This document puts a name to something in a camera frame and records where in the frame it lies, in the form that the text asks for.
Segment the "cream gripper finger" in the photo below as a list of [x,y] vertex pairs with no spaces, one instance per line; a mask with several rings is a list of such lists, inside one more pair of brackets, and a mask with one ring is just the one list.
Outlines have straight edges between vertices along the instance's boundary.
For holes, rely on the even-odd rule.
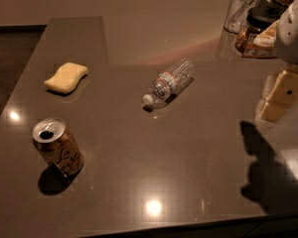
[[256,107],[256,116],[268,122],[277,122],[298,102],[298,66],[274,73],[277,78],[270,94],[266,99],[261,95]]
[[276,78],[277,78],[277,74],[274,72],[270,73],[267,76],[263,90],[262,90],[262,97],[264,99],[266,99],[267,96],[270,94],[270,92],[275,84]]

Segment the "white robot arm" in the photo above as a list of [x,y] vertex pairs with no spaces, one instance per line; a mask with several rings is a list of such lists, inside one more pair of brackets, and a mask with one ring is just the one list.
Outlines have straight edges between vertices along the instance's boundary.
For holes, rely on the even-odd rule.
[[278,72],[268,75],[256,115],[277,122],[298,102],[298,0],[254,39],[257,46],[274,48],[276,56],[286,62]]

